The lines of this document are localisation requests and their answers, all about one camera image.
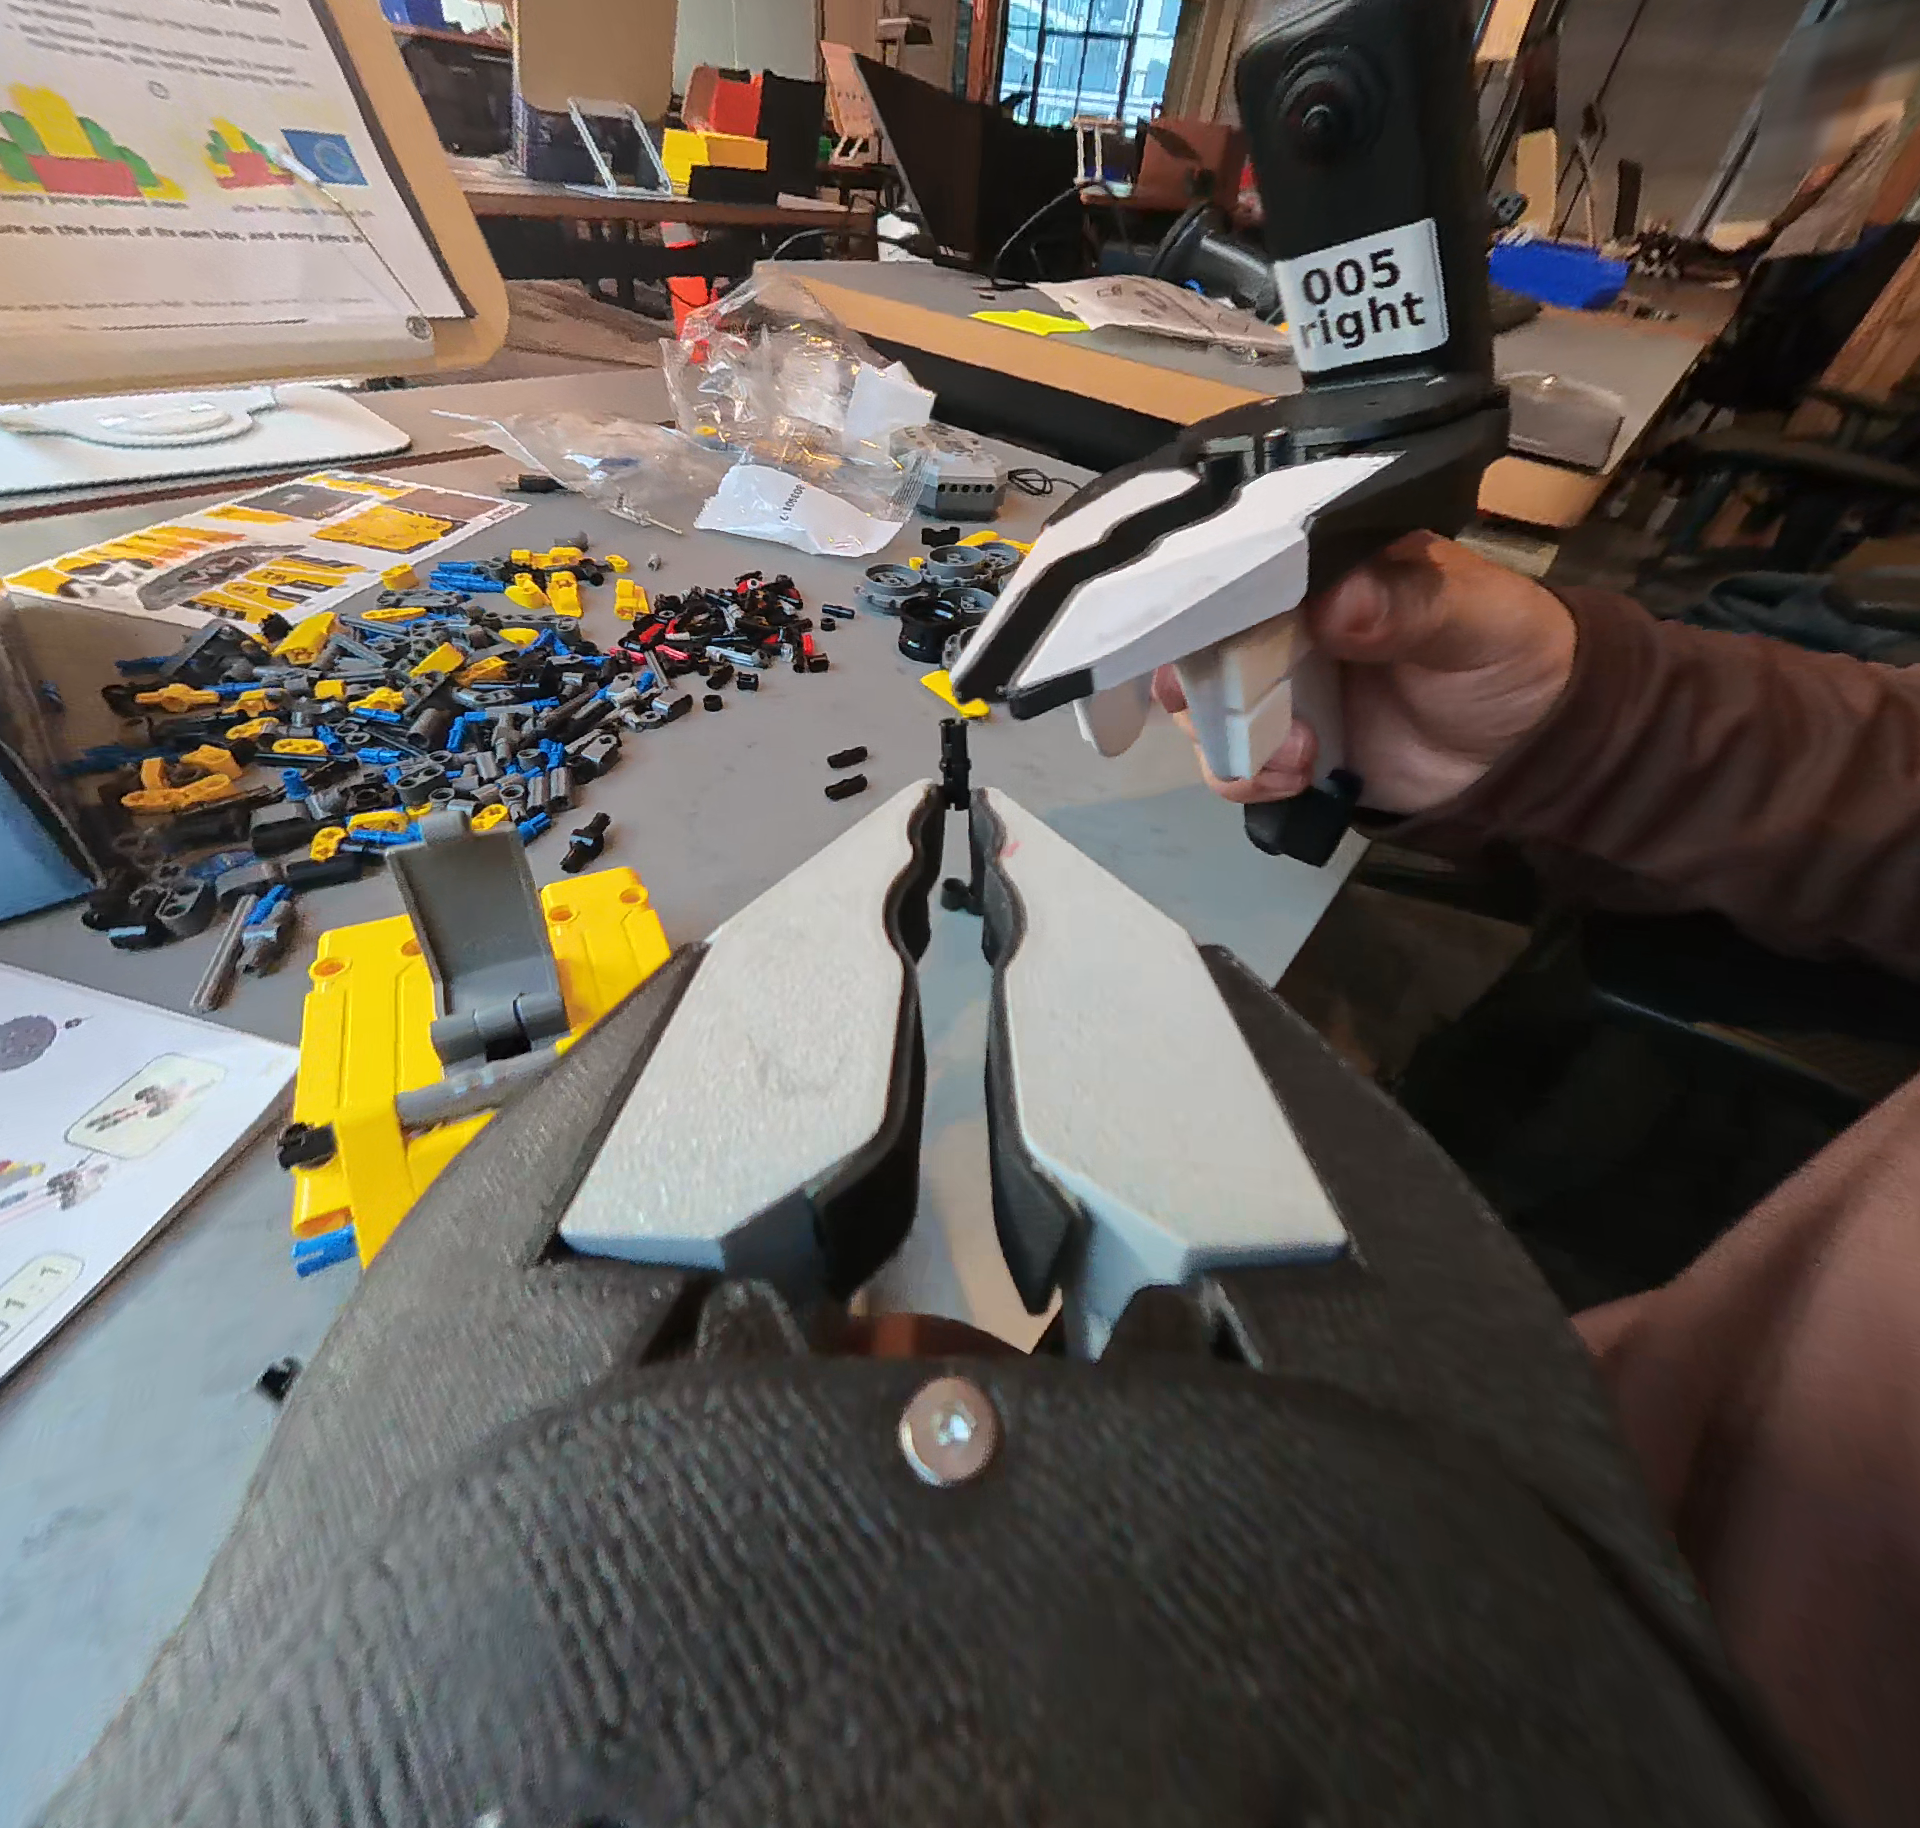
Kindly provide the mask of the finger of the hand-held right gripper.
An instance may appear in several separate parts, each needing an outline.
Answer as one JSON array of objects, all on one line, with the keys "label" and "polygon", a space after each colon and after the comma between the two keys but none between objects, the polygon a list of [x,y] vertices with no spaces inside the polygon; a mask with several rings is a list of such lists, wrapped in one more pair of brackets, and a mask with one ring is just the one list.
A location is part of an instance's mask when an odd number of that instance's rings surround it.
[{"label": "finger of the hand-held right gripper", "polygon": [[1015,717],[1077,704],[1295,609],[1306,594],[1308,522],[1337,496],[1369,493],[1398,461],[1372,449],[1265,471],[1141,558],[1082,586],[1004,699]]},{"label": "finger of the hand-held right gripper", "polygon": [[961,656],[953,685],[1002,700],[1065,616],[1075,594],[1141,558],[1163,534],[1208,511],[1208,471],[1135,468],[1104,476],[1047,521]]}]

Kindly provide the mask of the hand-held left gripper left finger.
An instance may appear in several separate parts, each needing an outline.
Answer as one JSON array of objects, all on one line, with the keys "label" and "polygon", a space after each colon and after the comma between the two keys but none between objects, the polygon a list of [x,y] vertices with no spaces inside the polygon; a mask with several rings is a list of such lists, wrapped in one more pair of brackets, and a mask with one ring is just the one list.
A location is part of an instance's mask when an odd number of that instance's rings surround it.
[{"label": "hand-held left gripper left finger", "polygon": [[939,788],[718,926],[563,1213],[582,1255],[851,1297],[916,1213]]}]

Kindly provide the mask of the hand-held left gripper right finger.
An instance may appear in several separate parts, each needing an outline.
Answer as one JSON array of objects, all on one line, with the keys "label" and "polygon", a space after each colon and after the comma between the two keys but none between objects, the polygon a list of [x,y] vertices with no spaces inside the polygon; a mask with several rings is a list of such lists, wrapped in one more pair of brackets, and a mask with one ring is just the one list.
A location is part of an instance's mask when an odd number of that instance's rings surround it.
[{"label": "hand-held left gripper right finger", "polygon": [[1104,1349],[1143,1289],[1348,1254],[1185,928],[995,788],[975,794],[975,892],[991,1213],[1025,1311]]}]

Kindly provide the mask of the black multi-hole connector piece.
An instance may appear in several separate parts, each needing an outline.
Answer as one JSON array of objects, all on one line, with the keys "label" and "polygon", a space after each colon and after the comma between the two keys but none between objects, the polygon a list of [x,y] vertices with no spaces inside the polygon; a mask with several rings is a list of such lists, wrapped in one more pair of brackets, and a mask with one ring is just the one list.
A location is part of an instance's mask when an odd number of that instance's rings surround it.
[{"label": "black multi-hole connector piece", "polygon": [[939,726],[939,779],[935,807],[926,823],[920,840],[926,845],[924,880],[932,895],[947,913],[964,913],[980,919],[986,904],[986,868],[976,853],[971,854],[971,868],[964,879],[948,876],[942,869],[947,819],[957,815],[967,821],[967,840],[973,840],[973,750],[971,725],[952,711]]}]

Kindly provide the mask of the yellow toy vehicle model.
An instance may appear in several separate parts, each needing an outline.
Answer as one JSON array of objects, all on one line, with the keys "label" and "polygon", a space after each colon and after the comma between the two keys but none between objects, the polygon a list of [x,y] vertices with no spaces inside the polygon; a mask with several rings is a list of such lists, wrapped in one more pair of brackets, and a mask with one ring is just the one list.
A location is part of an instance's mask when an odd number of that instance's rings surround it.
[{"label": "yellow toy vehicle model", "polygon": [[324,933],[279,1163],[295,1274],[370,1264],[489,1118],[669,960],[637,869],[538,884],[511,825],[424,821],[402,910]]}]

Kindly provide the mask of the pile of small building parts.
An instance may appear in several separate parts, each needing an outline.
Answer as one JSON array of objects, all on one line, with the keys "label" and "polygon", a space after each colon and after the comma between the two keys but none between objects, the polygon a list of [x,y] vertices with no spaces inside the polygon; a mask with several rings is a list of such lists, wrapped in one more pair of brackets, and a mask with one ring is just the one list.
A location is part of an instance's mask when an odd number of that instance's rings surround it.
[{"label": "pile of small building parts", "polygon": [[825,675],[853,598],[789,571],[658,585],[659,554],[575,534],[439,560],[398,599],[259,631],[215,624],[174,656],[120,659],[120,734],[62,773],[104,823],[78,923],[118,951],[209,928],[236,948],[199,1004],[285,957],[300,897],[370,876],[452,813],[536,843],[628,737],[790,671]]}]

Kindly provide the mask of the person's right forearm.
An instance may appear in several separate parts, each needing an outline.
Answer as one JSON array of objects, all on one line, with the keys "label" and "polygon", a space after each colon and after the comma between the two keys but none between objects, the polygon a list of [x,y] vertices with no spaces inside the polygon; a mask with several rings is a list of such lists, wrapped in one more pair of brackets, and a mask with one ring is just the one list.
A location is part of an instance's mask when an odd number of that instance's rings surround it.
[{"label": "person's right forearm", "polygon": [[1917,972],[1913,668],[1564,596],[1574,659],[1542,725],[1387,831],[1512,854],[1618,913],[1712,913],[1769,949]]}]

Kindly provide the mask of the grey desk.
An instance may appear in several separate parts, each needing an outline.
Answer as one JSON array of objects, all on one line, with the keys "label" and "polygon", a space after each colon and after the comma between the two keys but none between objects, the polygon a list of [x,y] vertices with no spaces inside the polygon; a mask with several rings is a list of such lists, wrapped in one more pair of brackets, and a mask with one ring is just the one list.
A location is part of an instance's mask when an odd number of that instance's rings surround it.
[{"label": "grey desk", "polygon": [[[509,465],[475,451],[475,430],[509,413],[554,410],[659,419],[650,370],[430,383],[361,396],[406,430],[414,451],[385,471],[447,490],[494,494]],[[107,509],[3,521],[12,571],[132,526],[204,507],[208,494],[161,490]],[[575,529],[597,545],[638,543],[661,558],[665,586],[747,568],[853,577],[803,554],[616,524],[588,504],[536,496],[500,526],[504,545]],[[62,728],[101,741],[99,687],[113,657],[164,646],[139,621],[16,603],[18,642],[60,687]],[[868,807],[935,772],[942,703],[897,656],[888,621],[844,621],[825,675],[775,671],[723,711],[692,709],[641,737],[590,797],[613,809],[608,854],[637,868],[673,944],[705,936],[823,848]],[[973,779],[993,784],[1127,880],[1198,940],[1229,948],[1262,977],[1282,975],[1352,874],[1350,833],[1316,869],[1259,854],[1243,816],[1199,782],[1187,739],[1155,716],[1140,741],[1102,761],[1072,711],[1019,722],[993,714],[973,741]],[[869,790],[832,804],[826,758],[868,748]],[[73,910],[3,926],[3,965],[137,1001],[185,1010],[209,940],[118,951]],[[980,1026],[988,972],[976,928],[942,919],[924,963],[930,1093],[920,1213],[873,1304],[980,1322],[1030,1341],[990,1229]],[[137,1686],[191,1607],[226,1536],[279,1408],[256,1391],[270,1363],[308,1363],[358,1287],[350,1264],[295,1279],[289,1183],[260,1138],[208,1185],[83,1313],[3,1383],[3,1745],[1,1819],[31,1824]]]}]

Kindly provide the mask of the person's right hand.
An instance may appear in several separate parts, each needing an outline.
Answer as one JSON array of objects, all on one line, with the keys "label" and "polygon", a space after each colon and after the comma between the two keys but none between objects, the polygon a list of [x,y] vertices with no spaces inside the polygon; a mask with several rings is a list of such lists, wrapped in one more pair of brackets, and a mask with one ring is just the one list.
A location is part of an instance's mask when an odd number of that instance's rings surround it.
[{"label": "person's right hand", "polygon": [[1568,687],[1574,616],[1545,586],[1429,532],[1304,603],[1331,661],[1359,806],[1414,816],[1472,788]]}]

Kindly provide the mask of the group of grey toothed wheels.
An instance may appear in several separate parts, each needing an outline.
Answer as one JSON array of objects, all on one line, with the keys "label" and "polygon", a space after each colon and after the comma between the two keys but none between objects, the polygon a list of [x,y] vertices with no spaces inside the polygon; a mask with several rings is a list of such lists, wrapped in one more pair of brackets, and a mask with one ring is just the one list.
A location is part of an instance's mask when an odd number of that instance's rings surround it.
[{"label": "group of grey toothed wheels", "polygon": [[945,668],[991,613],[1028,550],[1030,543],[993,526],[927,524],[916,554],[863,569],[855,605],[893,624],[901,657]]}]

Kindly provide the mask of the grey motor block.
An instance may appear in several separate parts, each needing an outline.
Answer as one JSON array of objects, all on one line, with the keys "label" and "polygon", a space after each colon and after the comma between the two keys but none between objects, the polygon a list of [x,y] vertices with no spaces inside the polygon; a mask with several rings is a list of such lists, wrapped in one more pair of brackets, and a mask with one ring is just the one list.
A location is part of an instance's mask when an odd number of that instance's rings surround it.
[{"label": "grey motor block", "polygon": [[991,521],[1004,505],[1009,469],[979,439],[926,427],[915,439],[916,511],[941,522]]}]

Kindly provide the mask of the background wooden table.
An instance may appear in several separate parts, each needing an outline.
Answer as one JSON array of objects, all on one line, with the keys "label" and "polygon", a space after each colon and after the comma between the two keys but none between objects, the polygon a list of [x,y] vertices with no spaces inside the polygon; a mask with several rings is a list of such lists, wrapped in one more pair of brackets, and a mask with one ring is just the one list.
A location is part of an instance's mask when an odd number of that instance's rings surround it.
[{"label": "background wooden table", "polygon": [[[761,271],[798,281],[873,349],[903,360],[933,390],[941,418],[1039,442],[1094,471],[1159,447],[1179,429],[1302,385],[1288,360],[1243,360],[1130,329],[1035,334],[979,321],[979,309],[1042,310],[1047,301],[1033,286],[993,293],[979,276],[935,265],[766,261]],[[1550,532],[1583,522],[1723,316],[1723,307],[1697,301],[1669,323],[1546,307],[1501,334],[1497,375],[1568,375],[1609,393],[1624,418],[1595,471],[1507,455],[1483,476],[1480,511]]]}]

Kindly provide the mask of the blue plastic bin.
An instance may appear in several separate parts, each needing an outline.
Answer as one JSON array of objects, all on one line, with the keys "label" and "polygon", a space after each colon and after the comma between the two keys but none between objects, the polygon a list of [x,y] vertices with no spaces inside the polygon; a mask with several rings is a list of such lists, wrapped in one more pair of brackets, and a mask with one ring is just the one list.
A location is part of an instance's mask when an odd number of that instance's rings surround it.
[{"label": "blue plastic bin", "polygon": [[1604,310],[1619,299],[1630,264],[1573,241],[1500,240],[1488,248],[1488,279],[1537,305]]}]

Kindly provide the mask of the window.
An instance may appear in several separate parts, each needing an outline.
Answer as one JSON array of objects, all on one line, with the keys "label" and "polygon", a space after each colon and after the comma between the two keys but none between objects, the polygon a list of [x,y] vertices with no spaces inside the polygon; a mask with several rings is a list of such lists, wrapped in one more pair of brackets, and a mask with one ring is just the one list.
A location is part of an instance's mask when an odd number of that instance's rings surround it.
[{"label": "window", "polygon": [[1035,126],[1162,113],[1182,0],[1007,0],[999,105]]}]

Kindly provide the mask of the crumpled clear plastic bag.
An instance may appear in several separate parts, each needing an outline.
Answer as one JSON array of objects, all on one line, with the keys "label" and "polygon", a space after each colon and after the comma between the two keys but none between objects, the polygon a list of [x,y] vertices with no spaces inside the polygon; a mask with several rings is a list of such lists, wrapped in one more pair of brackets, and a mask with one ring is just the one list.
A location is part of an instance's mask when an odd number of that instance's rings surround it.
[{"label": "crumpled clear plastic bag", "polygon": [[481,438],[634,524],[873,562],[935,490],[932,394],[815,320],[665,343],[670,415],[518,412]]}]

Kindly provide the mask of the black monitor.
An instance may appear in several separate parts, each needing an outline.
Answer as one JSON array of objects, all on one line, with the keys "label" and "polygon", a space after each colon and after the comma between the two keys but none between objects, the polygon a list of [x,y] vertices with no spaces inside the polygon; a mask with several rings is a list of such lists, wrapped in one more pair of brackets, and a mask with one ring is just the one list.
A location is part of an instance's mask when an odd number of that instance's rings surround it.
[{"label": "black monitor", "polygon": [[1009,236],[1077,187],[1068,128],[1015,119],[855,55],[875,132],[932,245],[986,270]]}]

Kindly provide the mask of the instruction booklet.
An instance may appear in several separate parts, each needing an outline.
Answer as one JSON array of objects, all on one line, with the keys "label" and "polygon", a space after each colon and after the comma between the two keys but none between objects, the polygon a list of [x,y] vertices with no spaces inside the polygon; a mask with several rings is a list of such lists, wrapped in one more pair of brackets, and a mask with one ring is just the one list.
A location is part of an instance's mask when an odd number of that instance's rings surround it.
[{"label": "instruction booklet", "polygon": [[292,1102],[293,1048],[1,971],[1,1376]]}]

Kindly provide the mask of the sticker sheet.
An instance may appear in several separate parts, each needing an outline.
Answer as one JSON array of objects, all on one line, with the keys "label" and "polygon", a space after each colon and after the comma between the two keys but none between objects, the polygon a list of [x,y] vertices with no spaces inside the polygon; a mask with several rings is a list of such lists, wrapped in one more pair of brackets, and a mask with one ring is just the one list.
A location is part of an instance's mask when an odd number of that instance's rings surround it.
[{"label": "sticker sheet", "polygon": [[9,575],[3,589],[264,637],[277,619],[300,626],[364,596],[409,594],[433,554],[523,511],[523,502],[497,494],[328,471],[62,553]]}]

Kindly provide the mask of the blue cardboard box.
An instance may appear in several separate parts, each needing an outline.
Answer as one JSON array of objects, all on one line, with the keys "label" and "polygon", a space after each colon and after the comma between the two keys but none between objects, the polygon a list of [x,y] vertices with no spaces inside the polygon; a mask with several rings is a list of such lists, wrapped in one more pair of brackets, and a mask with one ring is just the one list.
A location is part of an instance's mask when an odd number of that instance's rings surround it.
[{"label": "blue cardboard box", "polygon": [[331,387],[492,358],[508,295],[376,0],[1,0],[1,401]]}]

